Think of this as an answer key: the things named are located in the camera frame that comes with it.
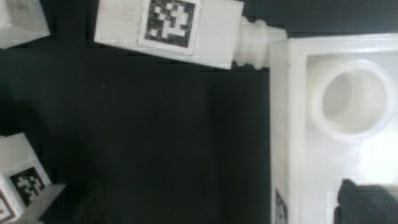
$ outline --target black and white square pattern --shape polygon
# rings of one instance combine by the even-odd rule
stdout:
[[[9,206],[9,202],[0,191],[0,224],[6,223],[15,217],[16,216]]]
[[[9,179],[11,179],[24,203],[29,206],[45,190],[45,183],[41,180],[36,167],[25,169],[20,173],[16,173],[9,177]]]
[[[180,52],[187,53],[196,34],[199,2],[196,0],[148,1],[141,28],[144,44],[180,48]]]
[[[276,192],[276,224],[288,224],[288,207],[279,192]]]

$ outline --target circular opening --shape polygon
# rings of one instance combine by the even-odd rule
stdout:
[[[365,60],[320,64],[311,71],[311,115],[320,130],[338,138],[374,135],[395,107],[386,71]]]

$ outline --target white block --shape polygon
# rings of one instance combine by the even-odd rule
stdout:
[[[39,0],[0,0],[0,48],[50,35]]]
[[[50,184],[25,135],[0,138],[0,206],[8,205],[13,221],[24,215]]]
[[[272,223],[333,224],[342,181],[398,184],[398,34],[272,46]]]
[[[173,4],[167,7],[167,1],[102,0],[95,40],[155,56],[230,69],[244,3],[235,0],[180,0],[171,3],[176,9]],[[159,7],[167,16],[180,15],[164,23],[153,20]],[[159,37],[153,38],[148,34],[155,32]]]

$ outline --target white 3d-printed object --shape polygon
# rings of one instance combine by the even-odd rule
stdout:
[[[39,0],[0,0],[0,48],[50,35]]]
[[[52,185],[24,134],[0,138],[0,223],[36,223],[64,185]]]
[[[333,224],[343,179],[398,185],[398,34],[272,45],[272,223]]]
[[[230,69],[235,60],[260,69],[286,32],[251,24],[242,9],[235,0],[102,0],[95,40],[217,68]]]

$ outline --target black fabric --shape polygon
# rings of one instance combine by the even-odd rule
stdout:
[[[398,221],[398,200],[386,190],[386,186],[358,186],[350,180],[343,181],[340,189],[338,224],[395,224]]]
[[[98,45],[98,0],[41,2],[52,36],[0,51],[0,131],[27,133],[70,183],[47,223],[91,217],[96,201],[118,224],[269,223],[269,70]],[[246,2],[292,37],[398,31],[397,1]]]

